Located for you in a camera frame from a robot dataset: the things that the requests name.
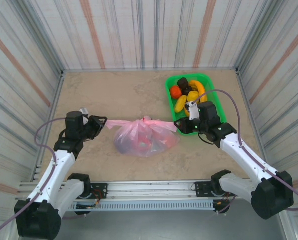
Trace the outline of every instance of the striped wall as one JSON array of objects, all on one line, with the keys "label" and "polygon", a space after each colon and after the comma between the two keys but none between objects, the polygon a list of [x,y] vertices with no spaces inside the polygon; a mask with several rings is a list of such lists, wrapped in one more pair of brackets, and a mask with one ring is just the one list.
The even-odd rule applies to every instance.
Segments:
[{"label": "striped wall", "polygon": [[[280,3],[239,69],[267,161],[287,170],[298,189],[298,0]],[[298,223],[298,212],[294,216]]]},{"label": "striped wall", "polygon": [[60,76],[17,7],[0,0],[0,225],[13,214],[20,181],[30,180],[38,153],[34,134],[48,117]]},{"label": "striped wall", "polygon": [[267,0],[26,0],[66,70],[233,67]]}]

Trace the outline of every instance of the wire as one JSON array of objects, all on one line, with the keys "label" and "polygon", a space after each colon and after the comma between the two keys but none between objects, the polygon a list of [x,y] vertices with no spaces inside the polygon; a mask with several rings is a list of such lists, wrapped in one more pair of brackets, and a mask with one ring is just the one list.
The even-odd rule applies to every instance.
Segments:
[{"label": "wire", "polygon": [[[271,175],[274,179],[276,179],[278,182],[280,182],[281,184],[283,184],[284,186],[286,186],[289,190],[293,191],[297,196],[298,196],[298,190],[295,189],[294,187],[290,186],[288,183],[286,183],[284,180],[282,180],[281,178],[279,178],[278,176],[276,176],[274,173],[272,173],[271,171],[269,171],[266,167],[264,167],[244,146],[243,146],[243,142],[242,142],[242,139],[241,139],[241,118],[240,118],[240,113],[239,113],[239,109],[238,109],[238,106],[234,100],[234,98],[229,94],[227,93],[226,91],[224,90],[220,90],[220,89],[213,89],[213,90],[210,90],[210,91],[207,91],[205,92],[204,94],[200,95],[195,101],[193,101],[193,104],[198,102],[204,95],[207,95],[207,94],[210,94],[212,92],[220,92],[220,93],[223,93],[225,95],[227,95],[233,105],[234,105],[234,108],[235,108],[235,111],[237,113],[237,117],[238,117],[238,141],[239,141],[239,144],[240,144],[240,147],[241,149],[257,164],[259,165],[259,167],[261,169],[263,169],[266,173],[268,173],[269,175]],[[287,208],[286,209],[287,211],[298,211],[298,207],[296,208]]]},{"label": "wire", "polygon": [[193,190],[194,185],[195,185],[195,183],[191,185],[190,190],[195,192],[196,190]]},{"label": "wire", "polygon": [[[93,189],[93,195],[97,198],[98,200],[98,203],[100,203],[100,200],[103,199],[103,194],[101,193],[101,191],[99,189]],[[99,196],[100,196],[100,199],[98,199],[97,195],[95,192],[98,192],[99,193]]]},{"label": "wire", "polygon": [[222,209],[222,210],[220,210],[220,211],[217,211],[217,214],[221,214],[223,211],[225,211],[227,208],[229,208],[230,205],[233,204],[233,202],[235,201],[236,197],[237,197],[237,196],[234,195],[234,197],[233,197],[233,199],[231,200],[231,202],[230,202],[224,209]]},{"label": "wire", "polygon": [[[38,133],[40,132],[40,130],[41,130],[44,126],[46,126],[46,125],[48,125],[48,124],[50,124],[50,123],[52,123],[52,122],[58,121],[58,120],[65,120],[65,118],[56,118],[56,119],[47,121],[46,123],[44,123],[43,125],[41,125],[41,127],[38,128],[38,130],[35,132],[35,135],[34,135],[34,143],[35,143],[38,147],[48,149],[48,150],[51,152],[51,154],[52,154],[52,156],[53,156],[53,161],[54,161],[55,163],[57,163],[57,157],[56,157],[56,154],[55,154],[54,150],[53,150],[51,147],[47,146],[47,145],[39,144],[39,143],[37,142],[37,136],[38,136]],[[56,169],[56,164],[52,166],[52,169],[51,169],[51,172],[50,172],[48,178],[46,179],[46,181],[44,182],[44,184],[43,184],[42,187],[40,188],[40,192],[42,192],[42,191],[45,189],[46,185],[48,184],[48,182],[49,182],[50,179],[52,178],[52,176],[53,176],[53,174],[54,174],[54,172],[55,172],[55,169]],[[38,192],[38,193],[37,193],[37,194],[30,200],[30,202],[28,202],[28,203],[27,203],[27,204],[26,204],[20,211],[18,211],[15,215],[13,215],[13,216],[10,217],[7,221],[5,221],[5,222],[0,226],[0,231],[1,231],[5,226],[7,226],[9,223],[11,223],[14,219],[16,219],[20,214],[22,214],[27,208],[29,208],[30,205],[33,204],[33,203],[37,200],[37,198],[38,198],[39,195],[40,195],[40,192]]]},{"label": "wire", "polygon": [[201,137],[201,134],[200,134],[200,133],[198,133],[198,137],[200,138],[201,141],[203,141],[203,142],[206,143],[206,144],[209,144],[209,145],[215,145],[214,143],[211,143],[211,142],[208,142],[208,141],[204,140],[204,139]]},{"label": "wire", "polygon": [[94,191],[92,191],[92,194],[95,196],[95,198],[97,199],[97,203],[99,204],[100,199],[98,198],[97,194]]},{"label": "wire", "polygon": [[225,202],[227,202],[227,201],[228,201],[229,195],[230,195],[230,193],[229,193],[229,192],[227,192],[227,193],[226,193],[226,196],[227,196],[227,198],[225,199]]}]

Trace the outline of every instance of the green basket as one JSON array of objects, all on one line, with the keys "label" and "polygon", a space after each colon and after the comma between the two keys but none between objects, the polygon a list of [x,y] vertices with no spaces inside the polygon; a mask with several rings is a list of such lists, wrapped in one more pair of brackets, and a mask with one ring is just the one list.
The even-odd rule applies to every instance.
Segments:
[{"label": "green basket", "polygon": [[[169,99],[169,105],[170,105],[173,121],[177,121],[181,118],[186,117],[186,114],[185,114],[184,110],[182,110],[179,113],[175,113],[174,109],[175,109],[177,99],[173,99],[170,95],[170,89],[173,86],[177,86],[178,80],[181,79],[181,78],[186,78],[188,80],[188,82],[190,82],[191,80],[197,80],[198,82],[202,83],[202,85],[204,86],[206,92],[210,91],[212,89],[215,89],[213,81],[210,79],[210,77],[208,77],[207,75],[202,74],[202,73],[193,73],[193,74],[185,74],[185,75],[178,75],[178,76],[169,77],[167,79],[167,81],[165,81],[165,89],[166,89],[167,96],[168,96],[168,99]],[[207,97],[208,97],[208,101],[213,102],[213,104],[217,108],[217,112],[218,112],[218,115],[221,119],[221,122],[226,123],[227,119],[226,119],[225,111],[224,111],[223,107],[221,106],[221,103],[220,103],[217,92],[215,92],[215,91],[211,92],[211,93],[207,94]],[[197,134],[196,132],[190,133],[190,134],[183,134],[179,130],[178,130],[178,132],[182,135],[195,135],[195,134]]]}]

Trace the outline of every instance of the plastic fruit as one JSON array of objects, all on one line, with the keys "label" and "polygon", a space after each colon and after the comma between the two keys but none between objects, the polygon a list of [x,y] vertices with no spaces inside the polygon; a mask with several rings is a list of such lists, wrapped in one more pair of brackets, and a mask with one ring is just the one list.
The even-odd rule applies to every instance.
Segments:
[{"label": "plastic fruit", "polygon": [[193,102],[193,101],[195,101],[197,98],[199,98],[199,92],[197,92],[197,91],[191,91],[191,92],[189,92],[189,94],[188,94],[188,97],[187,97],[187,101],[188,102]]},{"label": "plastic fruit", "polygon": [[188,86],[186,89],[182,89],[182,95],[186,95],[188,96],[188,94],[193,90],[193,88],[191,86]]},{"label": "plastic fruit", "polygon": [[178,86],[180,89],[186,89],[189,86],[188,80],[183,77],[178,80]]},{"label": "plastic fruit", "polygon": [[[202,94],[204,94],[206,92],[205,87],[199,81],[191,80],[189,82],[189,86],[196,86],[199,91],[199,96],[201,96]],[[207,102],[207,101],[208,101],[207,95],[204,95],[202,98],[200,98],[201,103]]]},{"label": "plastic fruit", "polygon": [[170,95],[173,99],[179,99],[183,94],[180,87],[173,86],[172,88],[170,88]]},{"label": "plastic fruit", "polygon": [[196,87],[196,85],[192,85],[191,88],[192,88],[192,91],[197,91],[197,92],[199,92],[199,91],[198,91],[198,88]]},{"label": "plastic fruit", "polygon": [[186,95],[182,95],[178,99],[177,103],[174,106],[174,112],[175,113],[180,113],[184,109],[185,104],[186,104],[186,101],[187,101],[187,96]]}]

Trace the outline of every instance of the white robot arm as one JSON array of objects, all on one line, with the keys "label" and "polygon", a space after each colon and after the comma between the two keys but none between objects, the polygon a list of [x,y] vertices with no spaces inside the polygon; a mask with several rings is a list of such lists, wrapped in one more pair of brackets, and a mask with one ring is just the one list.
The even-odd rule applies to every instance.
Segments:
[{"label": "white robot arm", "polygon": [[[193,132],[205,134],[210,142],[228,153],[250,177],[250,179],[242,179],[228,170],[216,173],[211,177],[210,182],[213,196],[219,197],[225,193],[239,196],[251,203],[256,213],[263,219],[269,219],[294,204],[292,191],[263,169],[269,170],[292,186],[292,178],[287,172],[279,173],[242,141],[242,145],[260,162],[261,167],[256,164],[242,150],[237,131],[230,124],[221,123],[216,107],[212,102],[203,102],[199,105],[190,103],[189,105],[187,107],[189,108],[190,117],[175,121],[174,124],[177,128],[184,134]],[[39,194],[33,204],[16,218],[20,236],[55,239],[68,207],[78,197],[84,198],[91,194],[91,181],[88,175],[74,173],[68,178],[63,187],[62,184],[66,174],[83,149],[84,141],[93,140],[97,137],[106,121],[106,117],[88,117],[86,109],[67,114],[65,119],[66,129],[61,132],[54,146],[56,162],[53,158],[51,159],[35,190],[28,196],[26,201],[19,200],[14,208],[15,213],[19,212],[31,199]],[[40,189],[48,178],[47,185],[41,191]],[[201,193],[203,190],[196,182],[197,197],[200,197],[199,192]]]},{"label": "white robot arm", "polygon": [[[239,196],[251,203],[263,219],[269,219],[294,204],[293,191],[277,180],[279,178],[292,186],[291,176],[286,171],[278,172],[263,161],[242,139],[240,144],[237,131],[229,123],[221,123],[216,106],[211,101],[200,104],[189,102],[186,108],[190,116],[175,121],[175,126],[184,134],[196,132],[206,135],[210,142],[229,154],[250,177],[242,179],[228,170],[216,173],[211,177],[215,196],[224,193]],[[197,197],[198,192],[201,192],[199,188],[199,184],[196,184]]]},{"label": "white robot arm", "polygon": [[63,187],[62,184],[66,174],[75,164],[80,151],[83,149],[84,142],[97,137],[104,128],[106,121],[106,117],[88,116],[85,108],[67,114],[65,118],[66,128],[60,133],[54,146],[56,161],[54,158],[51,159],[35,190],[28,196],[27,200],[19,200],[14,207],[16,214],[38,196],[16,218],[20,236],[35,239],[55,239],[60,230],[62,218],[69,206],[78,197],[84,198],[91,194],[91,182],[86,174],[73,173]]}]

